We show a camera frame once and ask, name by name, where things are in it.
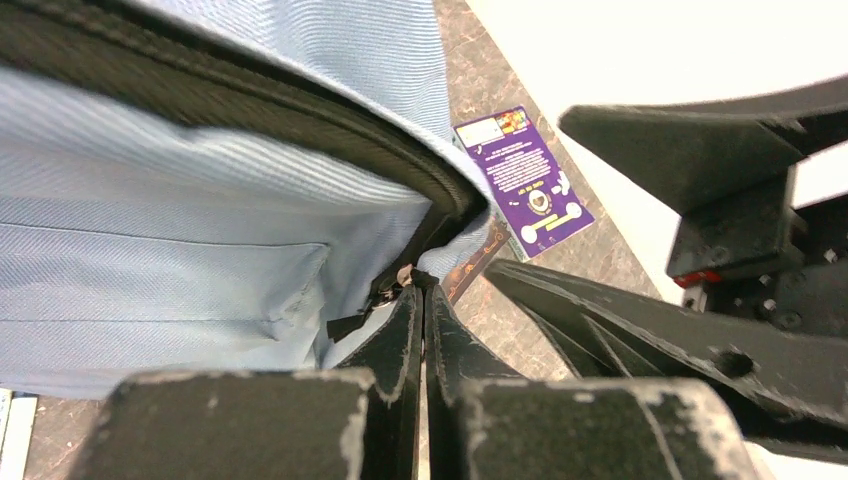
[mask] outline marble surface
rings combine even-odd
[[[592,226],[549,249],[532,263],[658,297],[603,206],[554,137],[551,126],[465,1],[435,0],[434,4],[447,53],[454,123],[523,105],[572,187],[596,218]],[[512,254],[504,248],[499,256],[510,258]],[[485,279],[475,280],[456,311],[483,343],[528,378],[557,380],[569,376],[568,369],[539,329]],[[99,408],[99,402],[41,398],[26,480],[65,479]],[[426,405],[422,410],[422,425],[426,425]],[[420,447],[419,478],[429,478],[426,437],[422,438]]]

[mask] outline yellow dumbbell graphic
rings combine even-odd
[[[545,227],[545,230],[551,231],[558,226],[562,225],[569,220],[574,220],[575,218],[580,218],[583,215],[583,209],[580,205],[571,202],[565,205],[565,216],[560,217],[557,214],[553,214],[549,217],[545,217],[533,225],[525,225],[521,227],[521,239],[527,243],[536,243],[536,240],[539,238],[536,230],[539,230],[542,227]]]

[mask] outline purple card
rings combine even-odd
[[[464,123],[455,130],[486,174],[525,259],[594,221],[523,107]]]

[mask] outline red component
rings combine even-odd
[[[680,285],[683,288],[691,287],[692,285],[696,285],[703,281],[707,281],[710,283],[718,283],[721,281],[721,276],[715,272],[707,271],[695,272],[680,277],[674,277],[674,283]]]

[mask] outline black zipper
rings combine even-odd
[[[372,283],[447,244],[486,202],[420,141],[361,105],[235,45],[110,0],[0,2],[0,63],[96,92],[190,127],[232,128],[332,155],[433,202]]]

